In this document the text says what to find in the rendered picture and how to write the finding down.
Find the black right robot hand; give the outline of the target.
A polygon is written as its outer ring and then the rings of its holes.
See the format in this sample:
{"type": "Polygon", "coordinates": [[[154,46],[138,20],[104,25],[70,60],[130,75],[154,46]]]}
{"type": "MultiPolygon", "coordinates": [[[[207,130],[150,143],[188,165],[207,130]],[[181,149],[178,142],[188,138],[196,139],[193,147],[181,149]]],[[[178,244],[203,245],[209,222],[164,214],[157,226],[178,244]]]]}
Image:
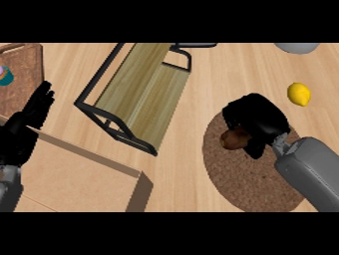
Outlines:
{"type": "Polygon", "coordinates": [[[261,94],[252,93],[230,102],[222,109],[222,117],[230,129],[243,127],[250,134],[244,151],[253,159],[259,159],[268,145],[284,140],[290,134],[287,117],[261,94]]]}

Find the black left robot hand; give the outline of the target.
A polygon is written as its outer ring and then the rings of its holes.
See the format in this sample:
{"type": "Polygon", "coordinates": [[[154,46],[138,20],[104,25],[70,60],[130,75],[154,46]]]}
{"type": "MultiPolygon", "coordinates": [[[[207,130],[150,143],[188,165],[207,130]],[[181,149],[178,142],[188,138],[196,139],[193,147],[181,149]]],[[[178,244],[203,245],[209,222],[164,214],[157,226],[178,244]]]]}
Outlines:
{"type": "Polygon", "coordinates": [[[36,89],[21,112],[0,126],[0,165],[21,166],[30,159],[40,129],[55,102],[52,84],[45,81],[36,89]]]}

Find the brown sweet potato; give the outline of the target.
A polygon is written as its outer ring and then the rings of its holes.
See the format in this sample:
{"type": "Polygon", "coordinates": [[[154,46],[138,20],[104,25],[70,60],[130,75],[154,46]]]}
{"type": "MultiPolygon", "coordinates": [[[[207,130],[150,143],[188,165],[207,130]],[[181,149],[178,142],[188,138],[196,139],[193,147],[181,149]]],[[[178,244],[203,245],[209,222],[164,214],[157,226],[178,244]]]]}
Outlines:
{"type": "Polygon", "coordinates": [[[237,150],[247,147],[247,142],[252,139],[250,134],[243,129],[228,130],[219,138],[221,145],[228,150],[237,150]]]}

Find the round brown cork placemat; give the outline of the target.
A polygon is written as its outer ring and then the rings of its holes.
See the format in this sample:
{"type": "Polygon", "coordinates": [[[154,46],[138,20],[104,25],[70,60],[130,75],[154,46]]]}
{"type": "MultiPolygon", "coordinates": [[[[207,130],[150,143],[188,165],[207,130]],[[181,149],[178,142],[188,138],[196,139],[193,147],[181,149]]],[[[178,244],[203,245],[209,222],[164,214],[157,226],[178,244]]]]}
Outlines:
{"type": "Polygon", "coordinates": [[[243,149],[227,150],[219,137],[227,131],[222,114],[218,114],[203,135],[203,163],[210,181],[227,201],[243,211],[292,211],[303,195],[290,186],[275,170],[275,154],[269,146],[253,159],[243,149]]]}

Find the yellow lemon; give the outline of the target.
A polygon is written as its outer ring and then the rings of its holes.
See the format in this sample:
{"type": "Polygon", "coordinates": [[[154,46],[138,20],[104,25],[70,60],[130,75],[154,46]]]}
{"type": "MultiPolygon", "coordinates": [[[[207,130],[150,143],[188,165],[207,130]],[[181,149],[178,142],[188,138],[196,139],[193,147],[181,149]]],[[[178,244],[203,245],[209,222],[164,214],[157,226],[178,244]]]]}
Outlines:
{"type": "Polygon", "coordinates": [[[293,83],[287,88],[287,98],[295,105],[306,107],[311,101],[311,91],[308,87],[300,83],[293,83]]]}

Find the brown wooden cutting board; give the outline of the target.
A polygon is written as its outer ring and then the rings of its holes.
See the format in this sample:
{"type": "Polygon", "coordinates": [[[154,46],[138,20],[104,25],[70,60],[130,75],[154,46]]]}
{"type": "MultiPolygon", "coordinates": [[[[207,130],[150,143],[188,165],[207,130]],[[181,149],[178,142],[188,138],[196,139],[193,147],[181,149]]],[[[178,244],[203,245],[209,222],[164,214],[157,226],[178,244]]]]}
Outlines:
{"type": "Polygon", "coordinates": [[[9,118],[22,110],[45,80],[43,46],[39,43],[0,46],[0,66],[8,69],[0,82],[0,116],[9,118]]]}

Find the grey round bowl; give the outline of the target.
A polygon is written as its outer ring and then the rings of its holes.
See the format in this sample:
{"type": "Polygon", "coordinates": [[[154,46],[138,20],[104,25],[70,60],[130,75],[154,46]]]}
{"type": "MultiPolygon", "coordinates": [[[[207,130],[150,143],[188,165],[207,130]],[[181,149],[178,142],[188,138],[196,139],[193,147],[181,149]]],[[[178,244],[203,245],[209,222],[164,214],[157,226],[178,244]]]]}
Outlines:
{"type": "Polygon", "coordinates": [[[280,50],[290,54],[303,55],[311,53],[317,47],[318,43],[275,43],[275,46],[280,50]]]}

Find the black frame tiered wooden shelf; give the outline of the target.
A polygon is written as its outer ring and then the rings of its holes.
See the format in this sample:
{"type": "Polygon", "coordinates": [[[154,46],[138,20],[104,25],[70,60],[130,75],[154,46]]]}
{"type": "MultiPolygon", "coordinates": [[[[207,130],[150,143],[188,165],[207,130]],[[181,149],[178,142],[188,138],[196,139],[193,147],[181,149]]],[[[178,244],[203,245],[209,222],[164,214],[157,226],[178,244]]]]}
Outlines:
{"type": "Polygon", "coordinates": [[[89,105],[85,100],[125,46],[116,45],[74,106],[114,140],[157,156],[191,72],[184,48],[212,48],[216,43],[135,43],[89,105]]]}

